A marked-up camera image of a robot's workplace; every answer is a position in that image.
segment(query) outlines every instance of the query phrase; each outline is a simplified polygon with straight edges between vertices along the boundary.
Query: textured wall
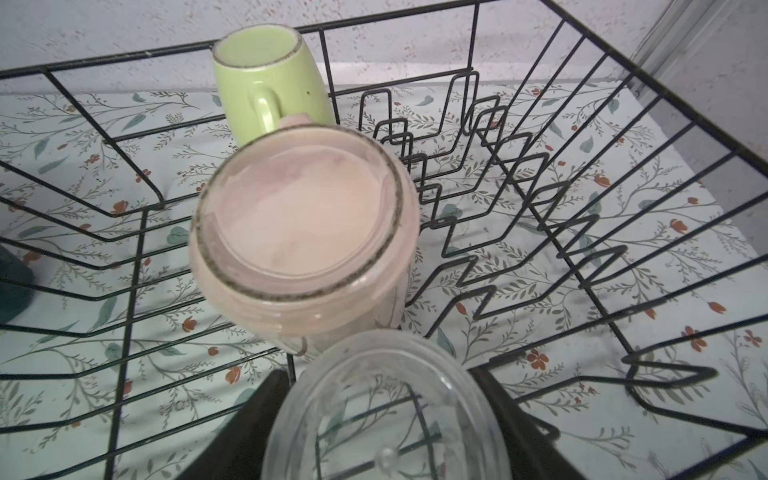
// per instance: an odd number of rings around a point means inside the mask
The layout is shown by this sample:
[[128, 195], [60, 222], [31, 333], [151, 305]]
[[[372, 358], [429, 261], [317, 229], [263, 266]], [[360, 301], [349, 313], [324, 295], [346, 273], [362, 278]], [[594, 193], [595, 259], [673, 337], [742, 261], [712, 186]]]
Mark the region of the textured wall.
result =
[[[768, 2], [744, 0], [692, 55], [667, 86], [718, 126], [768, 157]], [[669, 134], [682, 119], [670, 109], [654, 118]], [[694, 170], [721, 153], [701, 135], [687, 135], [677, 149]], [[723, 208], [730, 210], [768, 190], [768, 181], [743, 162], [729, 164], [704, 180]], [[763, 202], [736, 219], [746, 238], [768, 253], [768, 205]]]
[[[0, 68], [140, 50], [219, 38], [260, 22], [316, 22], [427, 5], [435, 0], [35, 0], [2, 4]], [[631, 55], [669, 0], [559, 0], [571, 13]], [[475, 66], [484, 79], [521, 78], [558, 18], [537, 0], [483, 5]], [[457, 68], [466, 63], [472, 7], [328, 33], [335, 80], [341, 84], [384, 81]], [[563, 29], [536, 78], [545, 78], [575, 43]], [[321, 58], [317, 35], [307, 35]], [[583, 46], [561, 75], [578, 78], [599, 58]], [[614, 75], [607, 63], [597, 77]], [[210, 53], [91, 68], [61, 74], [76, 91], [210, 89]], [[0, 82], [0, 92], [40, 91], [39, 79]]]

